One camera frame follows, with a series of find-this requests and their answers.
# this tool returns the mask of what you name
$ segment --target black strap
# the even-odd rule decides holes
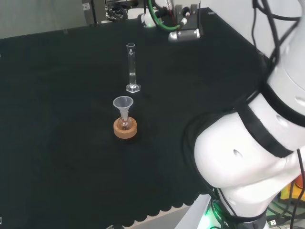
[[[247,104],[238,107],[237,112],[253,139],[269,153],[277,157],[286,157],[293,153],[293,151],[282,146],[269,133]]]
[[[260,92],[264,96],[269,105],[283,118],[288,121],[305,127],[305,116],[296,112],[294,109],[287,106],[272,90],[269,84],[263,83]]]

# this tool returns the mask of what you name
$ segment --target funnel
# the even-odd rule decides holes
[[[133,99],[129,96],[120,96],[113,101],[113,105],[120,110],[121,118],[124,119],[124,121],[127,121],[128,119],[128,110],[132,104]]]
[[[128,110],[132,104],[133,99],[128,96],[120,96],[113,101],[113,105],[121,112],[121,117],[113,124],[114,133],[119,138],[131,138],[137,133],[137,122],[128,117]]]

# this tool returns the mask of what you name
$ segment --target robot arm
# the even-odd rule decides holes
[[[262,93],[219,119],[195,143],[201,176],[221,188],[221,202],[231,215],[249,221],[261,217],[300,175],[297,149],[305,162],[305,1],[300,3],[303,17]]]

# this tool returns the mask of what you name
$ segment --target black tablecloth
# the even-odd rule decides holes
[[[183,162],[182,130],[260,79],[253,46],[208,11],[193,42],[169,43],[137,20],[0,41],[2,228],[130,226],[205,193]],[[128,42],[141,85],[131,95]],[[121,95],[134,99],[130,140],[113,133]]]

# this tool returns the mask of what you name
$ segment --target green light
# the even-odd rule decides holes
[[[209,214],[205,214],[204,216],[202,216],[197,229],[207,229],[209,227],[210,227]]]

